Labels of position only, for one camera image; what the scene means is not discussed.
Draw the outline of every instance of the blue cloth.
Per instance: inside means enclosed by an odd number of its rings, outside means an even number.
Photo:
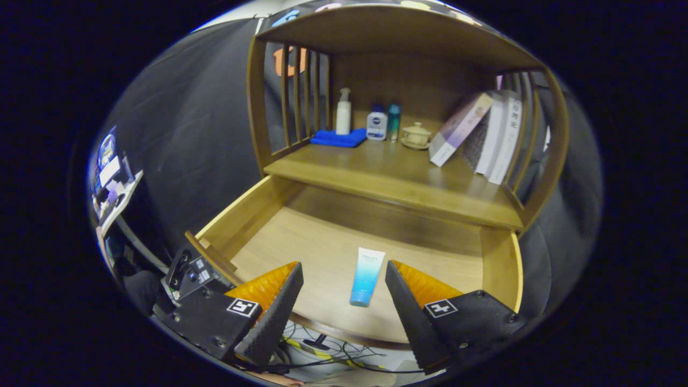
[[[319,130],[310,139],[312,144],[329,145],[331,147],[354,148],[365,140],[365,128],[352,130],[349,134],[337,134],[334,131]]]

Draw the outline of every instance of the wooden cabinet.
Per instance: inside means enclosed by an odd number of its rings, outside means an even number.
[[[306,55],[305,73],[296,72],[291,79],[284,71],[287,56],[281,63],[283,149],[271,149],[266,122],[268,42],[282,44],[284,52],[296,48],[295,63],[301,60],[301,49]],[[324,79],[319,76],[321,54],[327,56]],[[394,101],[402,105],[402,127],[421,121],[433,132],[462,96],[495,89],[498,75],[519,74],[528,80],[531,72],[548,79],[555,117],[550,123],[551,155],[525,203],[515,192],[527,164],[522,161],[533,151],[531,139],[519,139],[501,186],[474,175],[460,151],[440,168],[429,162],[426,151],[399,142],[365,141],[357,148],[310,144],[321,109],[327,129],[332,129],[332,90],[340,87],[352,90],[354,127],[365,126],[372,103]],[[313,94],[321,82],[326,86],[324,106]],[[243,282],[298,260],[304,285],[292,319],[328,335],[377,346],[403,347],[408,341],[384,284],[386,265],[370,306],[349,305],[358,247],[385,251],[387,259],[409,264],[460,291],[484,289],[518,311],[523,291],[518,236],[554,189],[568,142],[563,95],[541,61],[463,20],[363,4],[309,14],[255,36],[247,92],[253,145],[264,179],[190,236],[221,272]],[[537,93],[531,89],[522,95],[529,109],[523,125],[534,125],[540,114],[532,104]],[[296,125],[288,125],[290,99]],[[290,133],[294,126],[305,131]]]

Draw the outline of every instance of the wooden drawer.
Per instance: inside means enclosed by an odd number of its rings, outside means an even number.
[[[436,218],[278,176],[265,177],[195,238],[213,266],[234,282],[300,261],[304,283],[292,320],[362,344],[407,348],[408,340],[385,285],[386,262],[370,306],[349,304],[359,247],[384,251],[386,260],[460,291],[484,289],[515,311],[521,303],[523,271],[514,231]]]

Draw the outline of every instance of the top shelf panel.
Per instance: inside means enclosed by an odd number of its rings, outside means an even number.
[[[309,144],[265,167],[267,174],[477,224],[520,231],[507,190],[475,175],[457,151],[441,168],[427,151],[366,140],[356,148]]]
[[[500,73],[544,65],[510,41],[445,14],[392,4],[360,4],[299,17],[258,39],[326,54],[393,52],[468,62]]]

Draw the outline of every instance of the shelf board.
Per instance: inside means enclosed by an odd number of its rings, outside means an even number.
[[[328,327],[332,337],[359,344],[367,340],[407,344],[385,284],[387,261],[399,260],[468,293],[483,289],[481,241],[477,226],[427,220],[306,187],[246,243],[232,263],[236,275],[248,281],[298,260],[303,287],[294,313]],[[367,308],[349,304],[359,247],[386,253]]]
[[[326,54],[395,52],[467,62],[489,72],[542,67],[495,33],[446,14],[393,4],[358,4],[298,17],[257,35]]]
[[[265,167],[267,174],[431,211],[457,221],[520,231],[512,196],[475,175],[460,151],[437,167],[427,151],[366,140],[356,148],[310,144]]]

